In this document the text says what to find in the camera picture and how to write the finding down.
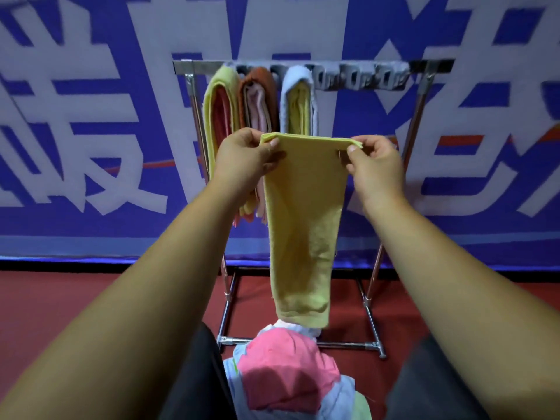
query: dark pants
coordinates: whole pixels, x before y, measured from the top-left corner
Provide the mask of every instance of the dark pants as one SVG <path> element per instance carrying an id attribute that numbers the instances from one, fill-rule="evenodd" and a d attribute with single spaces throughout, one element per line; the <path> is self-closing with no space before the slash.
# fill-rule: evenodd
<path id="1" fill-rule="evenodd" d="M 488 419 L 433 337 L 422 341 L 402 367 L 387 397 L 386 420 Z M 160 414 L 160 420 L 236 419 L 222 358 L 212 332 L 201 324 Z"/>

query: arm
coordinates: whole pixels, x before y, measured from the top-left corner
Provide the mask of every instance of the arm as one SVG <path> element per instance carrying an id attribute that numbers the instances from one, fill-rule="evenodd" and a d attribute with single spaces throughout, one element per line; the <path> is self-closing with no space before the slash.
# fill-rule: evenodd
<path id="1" fill-rule="evenodd" d="M 0 419 L 157 417 L 210 298 L 235 212 L 281 153 L 243 129 L 214 178 L 148 251 L 56 338 Z"/>
<path id="2" fill-rule="evenodd" d="M 560 418 L 560 313 L 487 268 L 417 213 L 398 152 L 361 136 L 347 166 L 402 283 L 459 375 L 495 418 Z"/>

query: person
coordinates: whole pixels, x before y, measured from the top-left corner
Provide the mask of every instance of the person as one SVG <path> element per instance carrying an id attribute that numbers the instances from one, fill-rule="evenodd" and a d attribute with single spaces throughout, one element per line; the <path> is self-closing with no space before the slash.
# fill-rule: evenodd
<path id="1" fill-rule="evenodd" d="M 411 207 L 386 138 L 354 139 L 363 150 L 350 146 L 346 168 L 433 335 L 403 367 L 388 418 L 560 418 L 560 314 Z M 284 156 L 259 141 L 251 129 L 223 141 L 208 186 L 21 375 L 0 419 L 234 418 L 200 323 L 235 212 Z"/>

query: drying rack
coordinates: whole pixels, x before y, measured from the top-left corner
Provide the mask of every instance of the drying rack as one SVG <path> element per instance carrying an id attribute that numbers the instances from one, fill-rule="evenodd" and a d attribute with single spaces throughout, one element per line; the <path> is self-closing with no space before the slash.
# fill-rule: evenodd
<path id="1" fill-rule="evenodd" d="M 198 147 L 200 150 L 200 158 L 202 159 L 202 170 L 204 180 L 208 183 L 208 150 L 206 148 L 206 136 L 204 134 L 203 115 L 200 112 L 200 97 L 197 88 L 196 75 L 212 76 L 222 65 L 230 66 L 237 70 L 241 75 L 246 75 L 251 68 L 256 66 L 263 66 L 270 70 L 272 73 L 278 89 L 281 88 L 282 80 L 289 67 L 294 65 L 304 65 L 312 72 L 312 77 L 316 90 L 322 91 L 338 91 L 341 89 L 349 89 L 355 91 L 362 90 L 387 90 L 399 91 L 405 88 L 407 80 L 411 74 L 419 74 L 419 85 L 416 96 L 416 104 L 414 105 L 414 113 L 410 120 L 410 125 L 407 132 L 407 137 L 404 146 L 401 150 L 404 170 L 407 170 L 410 161 L 410 155 L 414 148 L 414 142 L 424 112 L 424 105 L 426 104 L 426 97 L 432 86 L 434 77 L 438 73 L 450 73 L 453 67 L 454 59 L 440 59 L 440 60 L 415 60 L 412 62 L 377 62 L 375 60 L 344 60 L 340 62 L 332 61 L 274 61 L 274 60 L 259 60 L 259 61 L 224 61 L 224 60 L 192 60 L 182 59 L 174 60 L 173 66 L 175 74 L 185 76 L 186 89 L 189 94 L 190 104 L 192 106 L 192 114 L 194 117 L 194 124 L 197 131 Z M 362 302 L 366 311 L 368 322 L 373 333 L 374 342 L 322 342 L 318 341 L 317 345 L 320 348 L 336 348 L 336 349 L 369 349 L 379 352 L 380 358 L 385 358 L 387 355 L 383 349 L 383 344 L 379 339 L 379 335 L 375 328 L 374 318 L 371 313 L 371 295 L 373 290 L 373 283 L 379 274 L 381 261 L 383 259 L 385 250 L 383 245 L 379 245 L 377 256 L 375 258 L 374 268 L 371 278 L 364 291 L 362 282 L 356 278 L 358 289 L 362 296 Z M 240 278 L 237 277 L 237 270 L 228 280 L 228 272 L 226 259 L 222 256 L 220 264 L 220 273 L 223 277 L 226 287 L 225 297 L 226 304 L 223 310 L 222 321 L 220 322 L 220 329 L 216 342 L 221 349 L 222 346 L 234 346 L 250 342 L 251 339 L 247 338 L 234 338 L 225 335 L 231 309 L 234 303 L 234 297 L 237 289 L 237 282 Z"/>

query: red floor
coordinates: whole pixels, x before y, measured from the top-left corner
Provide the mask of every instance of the red floor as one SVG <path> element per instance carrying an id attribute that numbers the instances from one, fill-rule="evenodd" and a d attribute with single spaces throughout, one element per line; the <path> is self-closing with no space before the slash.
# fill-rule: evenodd
<path id="1" fill-rule="evenodd" d="M 0 272 L 0 399 L 23 369 L 108 284 L 114 274 Z M 526 284 L 530 292 L 560 309 L 560 285 Z M 223 310 L 223 283 L 218 281 L 204 316 L 214 331 Z M 382 418 L 384 399 L 400 366 L 427 328 L 400 282 L 378 282 L 374 318 L 388 353 L 327 350 L 343 374 L 356 380 L 374 419 Z M 252 337 L 276 321 L 267 278 L 243 277 L 229 335 Z M 323 339 L 371 340 L 355 282 L 333 280 L 330 326 Z"/>

